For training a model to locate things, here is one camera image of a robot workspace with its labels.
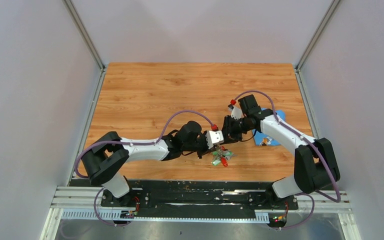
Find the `green key tag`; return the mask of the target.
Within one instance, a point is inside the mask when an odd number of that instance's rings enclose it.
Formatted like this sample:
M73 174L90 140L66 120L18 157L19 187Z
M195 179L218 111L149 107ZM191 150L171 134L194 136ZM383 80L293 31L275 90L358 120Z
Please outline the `green key tag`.
M213 166L217 166L217 165L219 165L221 163L221 160L220 159L214 159L212 162L211 162L211 164L213 165Z

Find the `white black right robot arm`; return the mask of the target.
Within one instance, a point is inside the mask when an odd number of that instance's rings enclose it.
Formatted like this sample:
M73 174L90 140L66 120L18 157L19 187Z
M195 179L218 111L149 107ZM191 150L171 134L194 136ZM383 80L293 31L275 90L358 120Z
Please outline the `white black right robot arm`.
M270 184L265 191L266 204L278 209L290 196L314 192L328 198L321 191L327 186L332 186L336 194L329 199L340 202L337 182L341 174L332 143L327 138L316 139L298 131L278 116L273 102L270 108L262 109L253 94L252 90L245 91L230 101L230 115L224 118L221 132L224 144L241 142L244 134L258 132L293 154L293 174Z

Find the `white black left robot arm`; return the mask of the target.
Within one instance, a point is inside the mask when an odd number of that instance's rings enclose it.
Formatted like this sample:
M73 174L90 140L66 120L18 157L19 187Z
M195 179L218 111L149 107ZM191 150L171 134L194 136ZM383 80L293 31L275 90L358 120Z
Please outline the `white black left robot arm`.
M87 147L79 161L91 186L104 187L115 202L126 207L132 203L133 193L126 177L119 174L123 165L144 160L169 161L187 153L196 153L201 158L223 142L223 133L217 126L203 131L196 121L155 139L129 139L111 131Z

